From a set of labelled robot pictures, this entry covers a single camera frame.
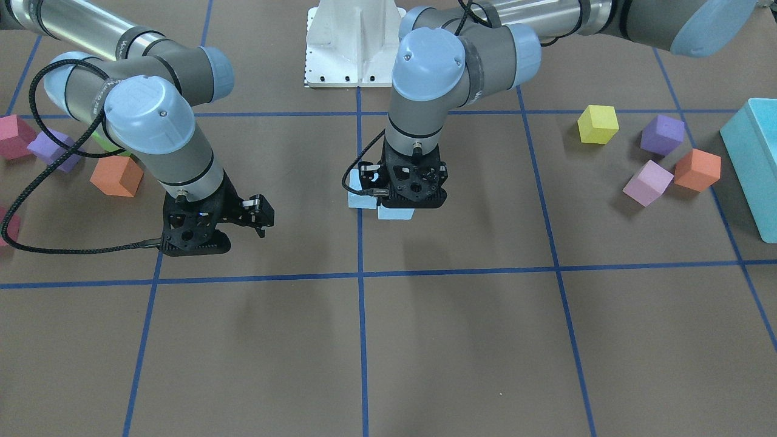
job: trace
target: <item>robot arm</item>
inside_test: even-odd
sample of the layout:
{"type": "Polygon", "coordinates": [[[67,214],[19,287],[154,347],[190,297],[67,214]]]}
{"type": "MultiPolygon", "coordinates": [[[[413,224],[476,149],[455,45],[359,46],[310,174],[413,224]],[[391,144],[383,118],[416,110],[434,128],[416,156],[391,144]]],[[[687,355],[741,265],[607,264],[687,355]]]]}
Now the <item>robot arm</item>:
{"type": "Polygon", "coordinates": [[[751,0],[495,0],[472,10],[488,26],[468,20],[458,34],[461,9],[411,9],[399,28],[382,158],[359,164],[361,186],[386,208],[442,206],[448,168],[438,141],[448,111],[534,77],[540,40],[606,33],[709,56],[753,9],[751,0]]]}
{"type": "Polygon", "coordinates": [[[91,124],[104,109],[101,136],[135,154],[165,188],[159,240],[164,254],[226,252],[231,244],[216,229],[221,222],[253,227],[264,237],[274,210],[264,196],[244,201],[237,195],[191,108],[232,91],[234,74],[224,54],[213,47],[184,47],[83,0],[0,3],[0,29],[18,28],[68,40],[108,60],[62,54],[52,64],[78,59],[109,78],[63,65],[45,76],[44,86],[76,120],[91,124]]]}

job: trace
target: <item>teal container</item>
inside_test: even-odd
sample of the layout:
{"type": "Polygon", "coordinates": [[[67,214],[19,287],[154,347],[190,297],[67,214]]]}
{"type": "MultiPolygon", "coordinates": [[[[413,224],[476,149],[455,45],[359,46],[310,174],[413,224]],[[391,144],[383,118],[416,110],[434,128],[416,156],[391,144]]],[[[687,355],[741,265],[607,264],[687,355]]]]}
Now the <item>teal container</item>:
{"type": "Polygon", "coordinates": [[[777,100],[749,99],[720,135],[761,239],[777,243],[777,100]]]}

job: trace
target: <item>black cable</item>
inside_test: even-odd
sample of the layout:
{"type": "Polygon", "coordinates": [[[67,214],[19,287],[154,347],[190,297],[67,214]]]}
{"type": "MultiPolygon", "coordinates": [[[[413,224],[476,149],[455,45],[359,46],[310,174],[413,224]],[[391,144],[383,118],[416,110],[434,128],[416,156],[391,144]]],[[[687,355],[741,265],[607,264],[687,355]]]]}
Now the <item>black cable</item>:
{"type": "Polygon", "coordinates": [[[583,3],[583,0],[578,0],[578,3],[580,3],[580,15],[577,17],[577,24],[575,24],[575,27],[574,27],[572,30],[570,30],[569,32],[567,32],[567,33],[565,33],[565,34],[563,34],[563,35],[560,35],[560,36],[558,36],[558,37],[553,37],[553,39],[552,39],[552,40],[550,40],[550,41],[548,41],[547,43],[540,43],[539,45],[540,45],[541,47],[550,47],[550,46],[552,46],[553,44],[555,44],[555,43],[559,42],[559,40],[560,40],[561,38],[566,38],[566,37],[568,37],[569,35],[572,35],[572,34],[574,34],[574,33],[577,33],[577,31],[578,31],[578,30],[580,30],[580,28],[583,26],[583,14],[584,14],[584,11],[583,11],[583,5],[584,5],[585,3],[583,3]]]}
{"type": "MultiPolygon", "coordinates": [[[[40,80],[52,70],[55,70],[60,67],[64,67],[65,65],[77,65],[79,67],[87,68],[88,70],[91,70],[93,73],[98,75],[102,80],[107,80],[109,76],[103,70],[98,68],[96,65],[92,65],[86,61],[81,61],[78,59],[63,59],[61,61],[57,61],[47,65],[42,70],[40,70],[37,75],[35,75],[35,78],[33,78],[33,83],[35,84],[35,88],[33,88],[33,83],[31,83],[30,84],[30,112],[32,113],[33,118],[35,119],[35,123],[38,125],[40,130],[44,134],[46,134],[46,136],[51,141],[53,141],[56,145],[59,145],[63,149],[69,149],[70,146],[60,141],[59,138],[55,137],[54,134],[52,134],[51,131],[49,131],[49,129],[46,127],[43,120],[40,119],[40,115],[38,114],[38,106],[35,101],[35,91],[37,90],[38,82],[40,82],[40,80]]],[[[113,152],[108,152],[108,153],[87,153],[87,152],[82,152],[80,150],[76,150],[75,152],[73,152],[73,154],[78,156],[84,156],[86,158],[105,158],[107,156],[116,156],[123,152],[124,152],[124,149],[119,148],[118,150],[114,150],[113,152]]]]}
{"type": "Polygon", "coordinates": [[[381,133],[378,134],[377,137],[373,138],[372,141],[370,141],[370,144],[367,145],[367,147],[364,148],[364,150],[361,151],[359,156],[356,157],[356,159],[348,166],[348,168],[345,169],[345,174],[343,175],[343,180],[341,180],[341,184],[343,185],[343,188],[345,188],[346,191],[349,193],[354,193],[357,196],[371,196],[373,194],[373,191],[371,190],[354,190],[353,188],[348,186],[348,183],[346,182],[346,179],[348,178],[348,175],[350,174],[350,171],[354,169],[356,164],[361,161],[362,158],[364,158],[364,155],[367,153],[368,150],[370,150],[370,147],[372,147],[376,142],[378,142],[379,139],[383,136],[383,134],[386,132],[385,129],[381,131],[381,133]]]}
{"type": "Polygon", "coordinates": [[[559,39],[561,39],[561,37],[555,37],[552,40],[548,41],[547,43],[540,43],[539,45],[541,47],[550,47],[553,44],[557,43],[559,41],[559,39]]]}
{"type": "MultiPolygon", "coordinates": [[[[41,128],[42,131],[47,133],[47,136],[54,140],[60,147],[64,147],[66,150],[60,156],[57,158],[53,163],[51,163],[49,166],[46,166],[46,169],[41,172],[38,177],[33,180],[30,185],[27,186],[27,188],[22,191],[22,193],[16,198],[16,200],[11,204],[11,206],[8,208],[8,211],[5,213],[5,217],[2,220],[2,228],[0,229],[0,234],[2,234],[2,238],[4,241],[13,247],[14,249],[18,250],[24,250],[26,252],[33,252],[33,253],[49,253],[49,254],[61,254],[61,255],[92,255],[97,253],[109,253],[109,252],[118,252],[119,250],[129,250],[129,249],[150,249],[150,248],[156,248],[159,247],[159,241],[156,239],[147,239],[144,241],[139,241],[136,243],[131,244],[125,244],[123,246],[114,246],[114,247],[106,247],[103,249],[47,249],[47,248],[41,248],[41,247],[34,247],[34,246],[27,246],[21,243],[16,242],[14,239],[11,238],[11,236],[8,234],[8,227],[11,223],[11,218],[13,218],[13,215],[19,210],[19,208],[22,206],[22,203],[24,203],[25,200],[33,193],[33,191],[40,186],[41,183],[43,183],[44,180],[46,180],[47,177],[49,177],[62,163],[64,163],[68,158],[73,156],[77,151],[78,148],[81,147],[86,140],[89,139],[89,137],[92,135],[92,133],[99,127],[101,123],[105,121],[105,110],[101,109],[99,114],[97,114],[97,118],[89,125],[89,128],[86,129],[86,132],[84,132],[83,135],[78,139],[78,141],[75,142],[74,145],[66,145],[65,143],[59,141],[56,137],[54,137],[53,134],[46,128],[43,121],[40,119],[40,115],[37,111],[37,105],[35,104],[35,92],[37,91],[38,84],[40,84],[40,81],[43,79],[43,77],[48,74],[49,72],[55,70],[56,68],[60,68],[63,65],[79,65],[83,67],[87,67],[89,69],[92,69],[97,75],[99,75],[103,79],[107,79],[108,75],[101,69],[95,67],[94,65],[91,65],[87,62],[80,61],[78,59],[65,59],[63,61],[57,61],[53,64],[47,65],[44,67],[38,74],[35,75],[33,78],[32,83],[30,83],[30,110],[33,113],[33,118],[35,118],[36,123],[38,123],[38,126],[41,128]]],[[[118,153],[122,153],[123,150],[117,150],[115,152],[108,152],[108,153],[89,153],[85,154],[84,156],[90,156],[90,157],[105,157],[105,156],[115,156],[118,153]]]]}
{"type": "Polygon", "coordinates": [[[462,29],[464,29],[464,23],[467,22],[467,17],[469,16],[469,13],[472,12],[472,1],[473,0],[467,0],[467,4],[464,6],[464,15],[462,15],[462,20],[458,22],[458,27],[453,33],[456,36],[462,32],[462,29]]]}
{"type": "MultiPolygon", "coordinates": [[[[485,9],[483,9],[483,7],[479,3],[472,2],[472,4],[477,6],[477,7],[479,7],[481,10],[483,10],[485,12],[485,9]]],[[[475,23],[482,24],[482,25],[488,26],[488,27],[493,27],[492,24],[491,24],[491,20],[488,19],[488,16],[486,16],[486,19],[480,18],[475,12],[472,11],[472,7],[471,6],[470,6],[469,11],[468,11],[467,5],[464,4],[464,0],[458,0],[458,5],[460,5],[462,7],[462,9],[464,9],[464,11],[467,13],[467,15],[472,17],[472,19],[475,21],[475,23]]]]}

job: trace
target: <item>light blue joint cap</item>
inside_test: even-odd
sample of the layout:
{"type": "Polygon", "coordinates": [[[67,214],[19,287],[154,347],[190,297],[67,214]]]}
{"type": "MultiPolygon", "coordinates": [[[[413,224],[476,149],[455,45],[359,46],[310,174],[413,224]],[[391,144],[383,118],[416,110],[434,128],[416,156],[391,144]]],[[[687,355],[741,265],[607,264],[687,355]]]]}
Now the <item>light blue joint cap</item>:
{"type": "Polygon", "coordinates": [[[232,63],[223,51],[216,47],[200,46],[200,48],[211,62],[211,70],[213,71],[213,99],[211,102],[215,102],[228,96],[235,88],[235,69],[232,68],[232,63]]]}
{"type": "Polygon", "coordinates": [[[680,29],[672,54],[704,58],[729,43],[755,9],[753,0],[708,0],[680,29]]]}
{"type": "Polygon", "coordinates": [[[415,102],[442,97],[461,80],[465,60],[464,44],[453,33],[415,29],[399,43],[392,71],[394,89],[415,102]]]}
{"type": "Polygon", "coordinates": [[[105,113],[117,139],[149,155],[181,149],[197,126],[176,87],[157,76],[135,76],[116,85],[106,98],[105,113]]]}
{"type": "MultiPolygon", "coordinates": [[[[83,61],[87,58],[94,58],[94,56],[82,51],[69,51],[52,59],[50,64],[57,61],[63,61],[64,59],[78,59],[83,61]]],[[[75,68],[75,65],[65,65],[44,76],[44,89],[46,90],[49,99],[51,99],[62,112],[71,117],[73,117],[73,115],[68,111],[68,105],[65,102],[64,97],[64,89],[68,86],[68,78],[70,77],[70,72],[73,71],[73,68],[75,68]]]]}
{"type": "Polygon", "coordinates": [[[416,21],[418,21],[418,17],[423,13],[423,11],[427,9],[434,9],[434,8],[430,6],[416,6],[415,8],[412,8],[411,10],[407,11],[407,14],[405,14],[405,17],[402,18],[402,22],[399,23],[400,41],[402,40],[402,38],[405,37],[405,35],[413,31],[413,26],[416,25],[416,21]]]}
{"type": "Polygon", "coordinates": [[[515,42],[515,82],[511,88],[531,80],[542,63],[542,45],[537,33],[525,24],[508,24],[515,42]]]}

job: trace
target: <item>blue tape line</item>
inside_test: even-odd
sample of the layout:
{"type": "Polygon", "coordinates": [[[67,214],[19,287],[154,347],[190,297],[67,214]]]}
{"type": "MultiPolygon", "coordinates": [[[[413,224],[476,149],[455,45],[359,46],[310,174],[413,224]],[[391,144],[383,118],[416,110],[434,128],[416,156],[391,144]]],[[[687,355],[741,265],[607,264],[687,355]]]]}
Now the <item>blue tape line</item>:
{"type": "MultiPolygon", "coordinates": [[[[693,138],[693,133],[691,132],[691,128],[688,126],[688,123],[685,121],[685,114],[682,109],[682,106],[680,105],[680,100],[678,99],[677,93],[674,91],[674,87],[672,86],[672,81],[669,79],[669,74],[667,73],[667,69],[666,67],[664,67],[664,62],[661,61],[661,56],[659,55],[658,50],[656,48],[653,49],[653,54],[656,57],[658,66],[661,68],[661,73],[664,75],[664,80],[666,80],[667,82],[667,87],[669,87],[669,93],[672,95],[674,104],[677,106],[677,109],[680,114],[680,118],[685,123],[685,131],[688,133],[688,139],[691,142],[691,146],[694,149],[697,149],[696,140],[693,138]]],[[[733,233],[731,232],[731,226],[728,222],[728,219],[726,218],[726,213],[723,211],[723,206],[720,204],[720,199],[718,198],[718,194],[715,192],[715,188],[710,188],[710,190],[713,193],[713,200],[715,201],[715,206],[718,208],[718,214],[720,214],[720,218],[723,220],[723,227],[726,229],[726,234],[729,237],[729,241],[731,242],[733,251],[737,255],[737,261],[742,269],[742,274],[744,275],[745,281],[747,281],[747,286],[750,289],[750,294],[753,296],[753,300],[755,301],[755,306],[756,308],[758,308],[758,312],[761,314],[761,320],[764,323],[764,327],[766,328],[766,332],[769,336],[769,339],[772,341],[772,347],[774,348],[775,352],[777,352],[777,337],[775,336],[775,332],[772,329],[772,324],[769,323],[769,318],[766,314],[766,311],[764,310],[764,306],[761,304],[761,298],[758,297],[758,291],[755,289],[755,285],[753,284],[753,281],[750,277],[750,272],[747,271],[747,263],[745,263],[744,259],[742,258],[742,253],[740,252],[739,246],[737,245],[737,240],[734,238],[733,233]]]]}
{"type": "Polygon", "coordinates": [[[743,261],[747,265],[774,265],[777,264],[777,260],[746,260],[743,261]]]}
{"type": "Polygon", "coordinates": [[[24,79],[27,78],[27,74],[30,72],[30,66],[33,64],[35,53],[38,52],[38,46],[40,45],[41,39],[42,39],[41,36],[38,36],[38,38],[35,39],[35,44],[33,45],[33,49],[30,51],[30,56],[27,58],[27,63],[24,65],[24,70],[22,70],[22,77],[20,77],[19,82],[16,83],[16,89],[13,91],[11,102],[8,105],[8,109],[5,111],[4,117],[11,115],[11,112],[13,112],[13,107],[16,105],[16,99],[19,98],[19,93],[21,93],[22,91],[22,85],[24,84],[24,79]]]}
{"type": "Polygon", "coordinates": [[[364,277],[359,276],[359,345],[361,349],[361,433],[370,435],[370,409],[367,374],[367,317],[364,308],[364,277]]]}
{"type": "Polygon", "coordinates": [[[162,252],[156,257],[156,267],[154,268],[154,280],[151,284],[151,291],[148,293],[148,305],[146,306],[146,315],[143,321],[143,333],[141,334],[141,343],[138,347],[138,360],[135,362],[135,374],[132,376],[132,388],[130,390],[130,400],[127,402],[127,417],[124,419],[124,431],[122,437],[129,437],[130,427],[132,426],[132,414],[135,410],[135,400],[138,397],[138,385],[141,382],[141,371],[143,370],[143,358],[145,356],[145,346],[148,341],[148,330],[151,327],[151,316],[154,312],[154,301],[156,300],[156,289],[159,280],[159,272],[162,270],[162,252]]]}
{"type": "Polygon", "coordinates": [[[358,273],[270,274],[267,276],[225,276],[221,278],[169,278],[159,279],[160,285],[223,284],[228,282],[310,281],[315,279],[356,278],[358,273]]]}
{"type": "Polygon", "coordinates": [[[199,112],[195,117],[352,117],[356,112],[199,112]]]}
{"type": "MultiPolygon", "coordinates": [[[[676,114],[678,110],[620,110],[616,109],[618,114],[676,114]]],[[[691,114],[735,114],[736,110],[683,110],[684,113],[691,114]]],[[[451,115],[518,115],[526,113],[529,115],[559,115],[559,114],[582,114],[583,110],[454,110],[450,111],[451,115]]],[[[216,118],[216,117],[234,117],[234,118],[249,118],[249,117],[353,117],[357,115],[353,111],[333,111],[333,112],[200,112],[194,113],[195,117],[201,118],[216,118]]],[[[385,117],[389,115],[388,111],[364,111],[361,113],[362,117],[385,117]]],[[[32,115],[22,115],[21,118],[32,119],[32,115]]],[[[41,115],[41,118],[70,118],[67,115],[62,114],[45,114],[41,115]]]]}
{"type": "Polygon", "coordinates": [[[120,287],[127,285],[150,285],[151,279],[127,279],[119,281],[73,281],[73,282],[23,282],[19,284],[0,284],[0,290],[23,290],[35,288],[84,288],[84,287],[120,287]]]}
{"type": "MultiPolygon", "coordinates": [[[[559,267],[502,267],[502,268],[470,268],[447,270],[405,270],[405,271],[358,271],[341,273],[318,274],[276,274],[267,276],[227,276],[227,277],[202,277],[202,278],[167,278],[159,279],[159,285],[187,285],[187,284],[221,284],[229,282],[270,282],[270,281],[311,281],[327,279],[354,279],[364,278],[401,278],[412,276],[456,276],[470,274],[523,274],[523,273],[549,273],[558,271],[607,271],[607,270],[645,270],[663,268],[700,268],[700,267],[725,267],[746,265],[777,265],[777,260],[745,260],[739,261],[699,261],[679,263],[653,263],[653,264],[602,264],[602,265],[573,265],[559,267]]],[[[78,282],[27,282],[0,284],[0,290],[35,289],[35,288],[88,288],[110,287],[127,285],[150,285],[151,279],[131,279],[125,281],[78,281],[78,282]]]]}
{"type": "Polygon", "coordinates": [[[564,308],[564,317],[566,318],[566,329],[569,332],[570,344],[572,346],[572,354],[575,358],[575,366],[577,368],[577,379],[580,383],[580,394],[583,397],[583,405],[585,406],[585,413],[588,419],[588,429],[591,433],[591,437],[596,437],[596,424],[594,422],[594,412],[591,408],[591,402],[588,399],[588,388],[585,383],[585,374],[583,372],[583,363],[580,360],[580,351],[577,348],[577,336],[575,335],[575,327],[572,323],[572,313],[570,312],[570,304],[566,299],[566,287],[564,286],[564,279],[561,275],[561,269],[559,268],[559,255],[556,252],[556,240],[553,238],[553,230],[550,225],[550,216],[548,214],[548,206],[545,203],[545,193],[542,189],[542,180],[539,175],[539,166],[537,165],[537,155],[535,154],[534,142],[531,139],[531,129],[529,127],[529,119],[526,114],[526,105],[524,103],[524,94],[521,91],[521,87],[516,88],[518,94],[518,102],[521,105],[521,117],[524,121],[524,129],[526,130],[526,142],[528,143],[529,154],[531,155],[531,168],[535,173],[535,181],[537,183],[537,192],[539,195],[540,205],[542,206],[542,217],[545,220],[545,230],[548,233],[548,241],[550,244],[550,253],[553,257],[553,267],[556,271],[556,281],[559,285],[559,293],[561,294],[561,303],[564,308]]]}
{"type": "Polygon", "coordinates": [[[450,270],[407,270],[407,271],[365,271],[365,278],[403,278],[411,276],[456,276],[458,274],[517,274],[542,273],[556,271],[555,267],[506,267],[506,268],[471,268],[450,270]]]}
{"type": "Polygon", "coordinates": [[[213,10],[213,0],[208,0],[207,3],[207,12],[205,12],[205,24],[202,28],[202,39],[200,39],[200,46],[205,46],[205,41],[207,41],[207,32],[211,27],[211,11],[213,10]]]}
{"type": "Polygon", "coordinates": [[[561,271],[604,271],[604,270],[640,270],[659,268],[688,268],[688,267],[722,267],[738,266],[739,261],[701,261],[684,263],[649,263],[649,264],[604,264],[604,265],[580,265],[562,266],[561,271]]]}
{"type": "MultiPolygon", "coordinates": [[[[362,150],[361,87],[356,87],[356,154],[362,150]]],[[[359,278],[359,349],[361,351],[361,434],[370,435],[370,408],[367,374],[367,315],[364,305],[364,214],[356,213],[357,228],[357,270],[359,278]]]]}

